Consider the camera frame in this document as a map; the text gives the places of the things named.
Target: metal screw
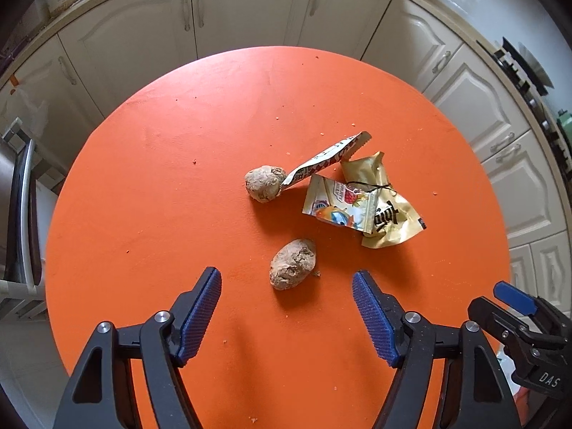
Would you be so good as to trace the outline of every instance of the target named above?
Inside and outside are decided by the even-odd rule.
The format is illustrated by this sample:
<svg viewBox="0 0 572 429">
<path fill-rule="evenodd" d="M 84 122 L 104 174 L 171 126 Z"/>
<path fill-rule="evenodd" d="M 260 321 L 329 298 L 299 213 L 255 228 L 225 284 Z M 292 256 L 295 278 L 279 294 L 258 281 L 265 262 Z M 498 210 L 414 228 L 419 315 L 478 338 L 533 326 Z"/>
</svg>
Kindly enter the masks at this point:
<svg viewBox="0 0 572 429">
<path fill-rule="evenodd" d="M 111 323 L 110 322 L 100 322 L 97 325 L 97 332 L 100 334 L 105 334 L 111 330 Z"/>
<path fill-rule="evenodd" d="M 155 320 L 156 320 L 156 322 L 167 322 L 170 317 L 171 317 L 171 313 L 170 313 L 170 312 L 168 312 L 168 311 L 159 311 L 159 312 L 155 315 Z"/>
<path fill-rule="evenodd" d="M 479 325 L 474 321 L 467 321 L 465 323 L 465 327 L 467 328 L 467 331 L 470 332 L 477 332 L 480 329 Z"/>
<path fill-rule="evenodd" d="M 405 313 L 405 321 L 415 324 L 421 320 L 421 315 L 415 311 Z"/>
</svg>

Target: stove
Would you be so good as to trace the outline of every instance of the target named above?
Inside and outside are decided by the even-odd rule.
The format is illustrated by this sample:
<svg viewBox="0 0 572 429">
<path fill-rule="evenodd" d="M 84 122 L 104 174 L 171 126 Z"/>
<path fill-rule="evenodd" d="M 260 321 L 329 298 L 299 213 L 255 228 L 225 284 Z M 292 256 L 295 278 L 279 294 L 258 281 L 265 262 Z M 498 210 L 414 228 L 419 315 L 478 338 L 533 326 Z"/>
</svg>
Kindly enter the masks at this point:
<svg viewBox="0 0 572 429">
<path fill-rule="evenodd" d="M 542 97 L 548 94 L 546 86 L 552 87 L 550 79 L 543 72 L 542 67 L 539 67 L 539 63 L 523 46 L 521 46 L 521 52 L 525 52 L 533 60 L 536 64 L 536 70 L 504 37 L 502 47 L 498 48 L 494 53 L 490 53 L 482 44 L 479 43 L 479 45 L 506 74 L 532 111 L 550 145 L 550 149 L 558 164 L 560 175 L 564 180 L 568 198 L 572 201 L 572 147 L 562 128 L 562 124 L 558 120 L 554 120 L 552 115 L 546 111 L 542 101 Z"/>
</svg>

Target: strawberry graphic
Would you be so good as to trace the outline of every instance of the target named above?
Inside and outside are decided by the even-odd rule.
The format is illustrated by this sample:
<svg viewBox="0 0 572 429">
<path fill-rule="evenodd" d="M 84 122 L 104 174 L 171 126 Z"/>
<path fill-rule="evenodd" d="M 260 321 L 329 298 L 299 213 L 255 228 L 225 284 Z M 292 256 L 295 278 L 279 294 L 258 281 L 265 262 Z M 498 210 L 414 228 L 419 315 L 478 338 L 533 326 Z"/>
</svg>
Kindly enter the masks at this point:
<svg viewBox="0 0 572 429">
<path fill-rule="evenodd" d="M 349 203 L 352 206 L 359 206 L 360 201 L 365 198 L 365 195 L 361 193 L 358 189 L 345 188 L 344 202 Z"/>
</svg>

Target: cream cabinet door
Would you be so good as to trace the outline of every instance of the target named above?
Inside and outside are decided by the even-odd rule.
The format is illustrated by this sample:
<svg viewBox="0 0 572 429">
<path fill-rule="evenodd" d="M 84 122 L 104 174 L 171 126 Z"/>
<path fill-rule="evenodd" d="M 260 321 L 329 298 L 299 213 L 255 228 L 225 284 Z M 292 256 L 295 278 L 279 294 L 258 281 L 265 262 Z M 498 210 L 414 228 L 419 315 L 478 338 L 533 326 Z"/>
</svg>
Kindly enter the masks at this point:
<svg viewBox="0 0 572 429">
<path fill-rule="evenodd" d="M 483 167 L 501 206 L 509 247 L 566 229 L 556 183 L 532 131 L 489 158 Z"/>
<path fill-rule="evenodd" d="M 263 45 L 297 45 L 308 2 L 193 0 L 198 56 Z"/>
<path fill-rule="evenodd" d="M 191 0 L 109 0 L 64 27 L 59 37 L 104 116 L 197 58 Z"/>
<path fill-rule="evenodd" d="M 411 0 L 391 0 L 362 61 L 423 91 L 462 41 Z"/>
<path fill-rule="evenodd" d="M 68 169 L 103 116 L 80 81 L 57 36 L 15 72 L 20 85 L 2 96 L 2 124 L 16 117 L 46 149 L 46 158 Z"/>
<path fill-rule="evenodd" d="M 530 244 L 538 295 L 560 311 L 570 311 L 572 271 L 568 232 L 560 232 Z"/>
<path fill-rule="evenodd" d="M 310 0 L 301 47 L 360 59 L 391 0 Z"/>
<path fill-rule="evenodd" d="M 510 252 L 510 283 L 517 289 L 526 292 L 533 297 L 537 294 L 537 281 L 534 276 L 533 255 L 530 245 L 511 248 Z"/>
<path fill-rule="evenodd" d="M 497 76 L 464 45 L 424 92 L 483 162 L 530 125 Z"/>
</svg>

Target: blue gripper pad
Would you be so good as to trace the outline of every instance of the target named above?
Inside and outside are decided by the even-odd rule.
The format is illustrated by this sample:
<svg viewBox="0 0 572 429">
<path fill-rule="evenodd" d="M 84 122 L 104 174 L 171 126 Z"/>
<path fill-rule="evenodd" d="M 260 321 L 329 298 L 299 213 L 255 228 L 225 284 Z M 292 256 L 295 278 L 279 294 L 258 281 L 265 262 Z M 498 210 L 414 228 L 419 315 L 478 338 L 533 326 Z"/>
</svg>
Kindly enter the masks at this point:
<svg viewBox="0 0 572 429">
<path fill-rule="evenodd" d="M 387 361 L 389 366 L 396 366 L 399 354 L 395 347 L 394 330 L 360 272 L 354 274 L 352 292 L 378 357 Z"/>
<path fill-rule="evenodd" d="M 497 300 L 517 310 L 523 316 L 533 315 L 537 311 L 534 298 L 525 294 L 507 282 L 497 282 L 493 288 L 493 294 Z"/>
<path fill-rule="evenodd" d="M 220 272 L 214 269 L 181 327 L 181 346 L 177 357 L 183 365 L 198 352 L 220 298 L 221 288 L 222 277 Z"/>
</svg>

